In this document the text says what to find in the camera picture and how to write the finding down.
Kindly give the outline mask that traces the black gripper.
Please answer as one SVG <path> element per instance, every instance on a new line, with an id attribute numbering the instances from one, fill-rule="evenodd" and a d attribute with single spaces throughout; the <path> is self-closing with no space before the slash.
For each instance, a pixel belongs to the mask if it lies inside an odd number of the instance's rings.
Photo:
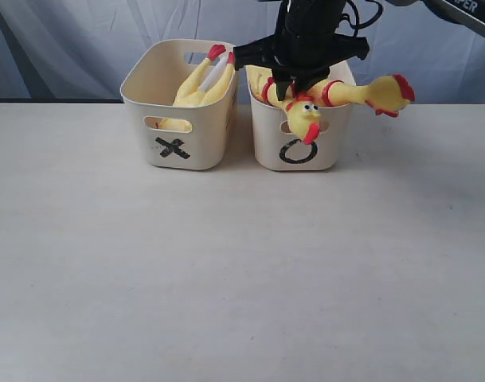
<path id="1" fill-rule="evenodd" d="M 295 79 L 295 91 L 307 92 L 329 76 L 328 69 L 352 57 L 365 59 L 370 51 L 357 32 L 336 32 L 347 1 L 281 1 L 273 34 L 233 49 L 235 69 L 270 68 L 276 97 L 284 100 Z"/>

